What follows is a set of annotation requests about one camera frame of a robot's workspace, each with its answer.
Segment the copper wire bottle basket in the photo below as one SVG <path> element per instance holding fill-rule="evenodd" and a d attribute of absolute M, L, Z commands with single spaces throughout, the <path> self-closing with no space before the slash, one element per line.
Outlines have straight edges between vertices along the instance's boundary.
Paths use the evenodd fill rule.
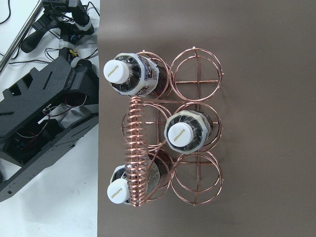
<path fill-rule="evenodd" d="M 196 59 L 200 63 L 204 59 L 211 63 L 217 71 L 217 80 L 192 80 L 192 81 L 177 81 L 176 74 L 181 64 L 176 64 L 183 55 L 192 52 L 192 55 L 185 58 L 182 63 L 191 59 Z M 222 70 L 220 61 L 210 51 L 192 47 L 181 52 L 172 62 L 171 66 L 167 65 L 163 59 L 152 52 L 141 51 L 138 53 L 145 56 L 146 59 L 162 63 L 166 68 L 167 78 L 171 90 L 179 97 L 179 100 L 172 101 L 172 103 L 180 104 L 174 114 L 166 118 L 164 136 L 165 140 L 157 145 L 148 145 L 143 142 L 143 133 L 141 131 L 142 125 L 146 123 L 140 120 L 141 110 L 145 106 L 151 106 L 161 111 L 165 115 L 169 110 L 163 106 L 164 103 L 169 103 L 169 100 L 162 99 L 148 99 L 142 100 L 140 97 L 134 96 L 129 101 L 128 111 L 125 114 L 121 130 L 125 141 L 128 144 L 128 155 L 126 157 L 125 167 L 127 169 L 127 186 L 130 194 L 130 204 L 134 207 L 141 206 L 146 202 L 155 200 L 153 194 L 160 189 L 168 189 L 173 187 L 173 181 L 178 180 L 177 168 L 181 164 L 192 164 L 197 168 L 202 165 L 212 165 L 217 169 L 218 177 L 215 183 L 201 190 L 199 188 L 190 189 L 182 182 L 179 185 L 188 192 L 198 195 L 200 193 L 208 192 L 217 187 L 221 191 L 223 186 L 223 173 L 221 166 L 216 157 L 210 152 L 213 149 L 222 135 L 222 122 L 219 114 L 208 104 L 206 100 L 212 97 L 209 94 L 207 97 L 198 98 L 196 100 L 188 99 L 178 90 L 178 84 L 207 84 L 217 83 L 221 84 L 224 72 Z M 154 187 L 151 192 L 145 191 L 145 185 L 148 183 L 146 180 L 149 177 L 150 168 L 152 163 L 144 161 L 144 158 L 155 161 L 161 157 L 158 155 L 164 144 L 178 152 L 180 156 L 175 162 L 172 162 L 172 167 L 168 167 L 167 162 L 162 160 L 162 164 L 166 168 L 167 174 L 164 178 Z M 196 161 L 187 162 L 185 159 L 188 157 L 196 157 Z"/>

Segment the tea bottle white cap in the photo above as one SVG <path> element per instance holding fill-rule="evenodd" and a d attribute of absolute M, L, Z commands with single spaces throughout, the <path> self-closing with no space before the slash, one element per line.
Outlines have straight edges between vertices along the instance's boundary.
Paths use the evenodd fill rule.
<path fill-rule="evenodd" d="M 172 150 L 189 155 L 206 144 L 212 131 L 212 118 L 209 114 L 181 110 L 167 119 L 164 136 Z"/>
<path fill-rule="evenodd" d="M 167 67 L 153 54 L 120 53 L 105 63 L 103 74 L 121 95 L 160 98 L 168 91 Z"/>

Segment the black machine frame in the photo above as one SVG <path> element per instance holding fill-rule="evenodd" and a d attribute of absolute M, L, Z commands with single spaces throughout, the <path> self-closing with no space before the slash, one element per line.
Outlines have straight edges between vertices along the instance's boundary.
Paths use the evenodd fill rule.
<path fill-rule="evenodd" d="M 0 198 L 15 195 L 52 166 L 98 123 L 99 79 L 89 60 L 58 57 L 3 92 L 0 156 L 19 166 L 0 183 Z"/>

